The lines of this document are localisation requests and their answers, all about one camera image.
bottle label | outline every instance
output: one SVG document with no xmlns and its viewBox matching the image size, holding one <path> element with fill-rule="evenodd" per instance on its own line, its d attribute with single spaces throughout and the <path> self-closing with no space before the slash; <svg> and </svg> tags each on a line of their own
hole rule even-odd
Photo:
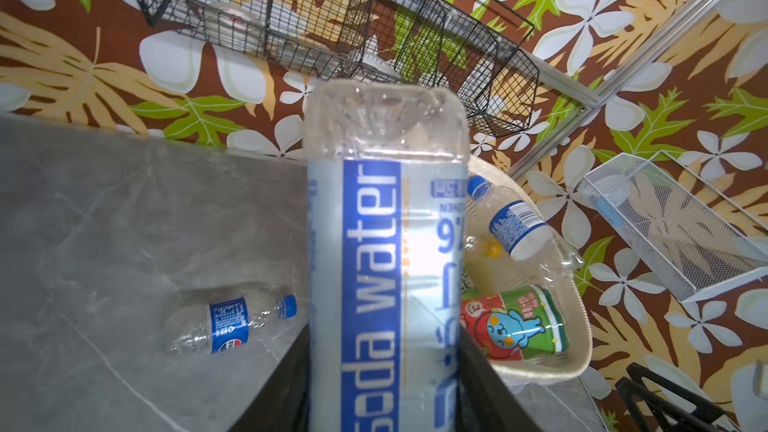
<svg viewBox="0 0 768 432">
<path fill-rule="evenodd" d="M 528 204 L 522 200 L 502 207 L 488 224 L 488 230 L 496 237 L 498 243 L 504 247 L 507 254 L 511 254 L 514 246 L 523 237 L 531 233 L 535 228 L 545 226 L 547 223 L 533 212 Z"/>
<path fill-rule="evenodd" d="M 310 161 L 310 428 L 453 430 L 466 177 Z"/>
<path fill-rule="evenodd" d="M 494 360 L 530 359 L 568 348 L 552 296 L 535 285 L 464 298 L 462 325 L 484 355 Z"/>
<path fill-rule="evenodd" d="M 245 298 L 210 305 L 210 330 L 213 331 L 212 354 L 248 341 L 248 307 Z"/>
</svg>

white mesh basket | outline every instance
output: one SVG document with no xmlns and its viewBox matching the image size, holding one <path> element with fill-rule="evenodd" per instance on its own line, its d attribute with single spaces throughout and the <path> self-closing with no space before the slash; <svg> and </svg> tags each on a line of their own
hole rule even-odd
<svg viewBox="0 0 768 432">
<path fill-rule="evenodd" d="M 768 274 L 768 255 L 656 166 L 655 158 L 619 154 L 587 174 L 578 190 L 672 295 L 696 302 Z"/>
<path fill-rule="evenodd" d="M 540 211 L 518 184 L 498 168 L 471 156 L 469 158 L 470 173 L 477 174 L 496 186 L 512 188 L 537 214 Z M 473 222 L 475 215 L 472 208 L 467 210 L 467 228 L 483 227 Z M 565 322 L 565 333 L 569 346 L 563 354 L 552 358 L 533 361 L 520 360 L 490 360 L 496 373 L 506 382 L 534 382 L 536 384 L 554 384 L 581 375 L 589 366 L 592 359 L 592 331 L 589 326 L 587 311 L 581 302 L 581 295 L 576 284 L 571 280 L 561 280 L 549 289 Z"/>
</svg>

basket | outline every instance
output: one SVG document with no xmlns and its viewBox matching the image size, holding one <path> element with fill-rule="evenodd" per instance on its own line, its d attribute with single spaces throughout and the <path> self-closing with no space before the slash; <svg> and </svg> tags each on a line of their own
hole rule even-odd
<svg viewBox="0 0 768 432">
<path fill-rule="evenodd" d="M 619 154 L 578 189 L 679 302 L 712 298 L 768 274 L 768 255 L 654 164 L 657 158 L 676 162 L 709 194 L 745 213 L 664 151 L 648 160 Z"/>
<path fill-rule="evenodd" d="M 532 125 L 536 66 L 445 0 L 137 1 L 151 26 L 180 24 L 181 34 L 307 75 L 447 87 L 472 128 L 490 136 Z"/>
<path fill-rule="evenodd" d="M 512 188 L 540 216 L 542 215 L 530 197 L 498 168 L 470 156 L 470 173 L 482 176 L 496 186 Z M 468 211 L 468 223 L 472 223 L 472 212 Z M 521 278 L 520 285 L 526 282 Z M 548 291 L 554 297 L 565 322 L 565 333 L 570 345 L 563 354 L 534 361 L 489 360 L 491 366 L 506 382 L 534 382 L 536 384 L 554 384 L 580 376 L 592 360 L 592 331 L 587 311 L 581 301 L 581 295 L 572 280 L 556 281 Z"/>
</svg>

blue label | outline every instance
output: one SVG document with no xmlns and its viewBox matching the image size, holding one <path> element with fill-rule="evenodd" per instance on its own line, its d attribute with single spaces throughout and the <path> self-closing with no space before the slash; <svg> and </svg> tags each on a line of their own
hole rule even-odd
<svg viewBox="0 0 768 432">
<path fill-rule="evenodd" d="M 488 230 L 507 253 L 512 253 L 514 246 L 535 228 L 546 222 L 533 212 L 528 204 L 518 200 L 502 207 L 488 224 Z"/>
<path fill-rule="evenodd" d="M 436 178 L 430 184 L 434 198 L 464 198 L 467 181 L 460 178 Z"/>
<path fill-rule="evenodd" d="M 341 429 L 398 429 L 399 162 L 344 161 Z"/>
<path fill-rule="evenodd" d="M 248 341 L 248 307 L 244 298 L 210 305 L 212 354 L 237 347 Z"/>
</svg>

cartoon character print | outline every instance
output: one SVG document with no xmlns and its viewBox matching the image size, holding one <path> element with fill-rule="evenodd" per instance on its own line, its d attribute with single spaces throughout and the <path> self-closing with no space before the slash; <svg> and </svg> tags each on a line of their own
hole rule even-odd
<svg viewBox="0 0 768 432">
<path fill-rule="evenodd" d="M 492 308 L 475 324 L 475 339 L 493 359 L 522 359 L 520 350 L 528 346 L 531 337 L 543 332 L 541 318 L 526 321 L 519 313 L 503 308 Z"/>
</svg>

